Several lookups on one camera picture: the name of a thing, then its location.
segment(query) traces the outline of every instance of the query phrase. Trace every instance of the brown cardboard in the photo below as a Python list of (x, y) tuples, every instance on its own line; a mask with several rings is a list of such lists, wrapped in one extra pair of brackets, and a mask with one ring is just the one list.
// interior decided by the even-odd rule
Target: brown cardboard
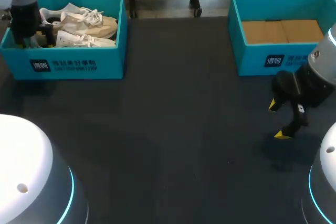
[(281, 21), (267, 21), (265, 24), (268, 43), (288, 43)]
[(265, 21), (245, 21), (242, 23), (248, 44), (268, 43)]
[(242, 23), (248, 44), (288, 42), (281, 21), (245, 21)]
[(283, 20), (282, 26), (290, 43), (320, 42), (323, 39), (323, 33), (315, 19)]

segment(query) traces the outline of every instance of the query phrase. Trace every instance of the teal box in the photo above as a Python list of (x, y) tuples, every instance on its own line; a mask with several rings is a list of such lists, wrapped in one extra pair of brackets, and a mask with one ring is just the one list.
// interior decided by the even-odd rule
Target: teal box
[[(122, 79), (128, 26), (124, 0), (38, 0), (39, 8), (49, 10), (62, 9), (68, 3), (91, 10), (97, 9), (103, 12), (103, 16), (118, 19), (116, 47), (20, 49), (15, 45), (12, 32), (8, 29), (0, 50), (14, 78), (16, 80)], [(47, 68), (43, 71), (36, 69), (35, 63)]]
[(318, 43), (247, 44), (243, 21), (316, 19), (325, 35), (336, 22), (335, 0), (231, 0), (228, 30), (240, 76), (296, 71)]

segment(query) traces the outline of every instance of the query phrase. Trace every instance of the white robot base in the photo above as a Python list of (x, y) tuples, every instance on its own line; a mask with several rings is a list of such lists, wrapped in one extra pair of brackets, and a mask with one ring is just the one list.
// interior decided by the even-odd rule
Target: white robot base
[(0, 223), (85, 224), (82, 186), (33, 123), (0, 115)]
[(312, 165), (302, 197), (308, 224), (336, 223), (336, 124), (326, 133)]

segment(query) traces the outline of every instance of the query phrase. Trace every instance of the dark gray table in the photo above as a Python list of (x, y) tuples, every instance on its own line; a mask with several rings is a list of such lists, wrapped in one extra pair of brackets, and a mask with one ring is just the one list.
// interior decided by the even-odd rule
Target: dark gray table
[[(141, 19), (121, 81), (16, 83), (0, 113), (36, 123), (82, 180), (91, 223), (304, 223), (301, 191), (335, 96), (297, 139), (268, 112), (271, 77), (237, 76), (227, 19)], [(279, 171), (274, 164), (285, 163)]]

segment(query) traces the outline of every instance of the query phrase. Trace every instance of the white sneaker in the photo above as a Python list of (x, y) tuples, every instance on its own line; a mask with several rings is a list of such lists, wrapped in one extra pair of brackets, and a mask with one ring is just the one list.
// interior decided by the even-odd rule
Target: white sneaker
[(53, 22), (54, 31), (64, 30), (77, 35), (90, 35), (97, 38), (110, 38), (118, 30), (117, 20), (103, 17), (102, 12), (79, 8), (69, 3), (62, 10), (40, 9), (43, 24), (50, 24), (47, 20), (58, 18), (60, 22)]
[(66, 31), (58, 31), (55, 47), (115, 47), (111, 39), (94, 38), (90, 35), (73, 35)]

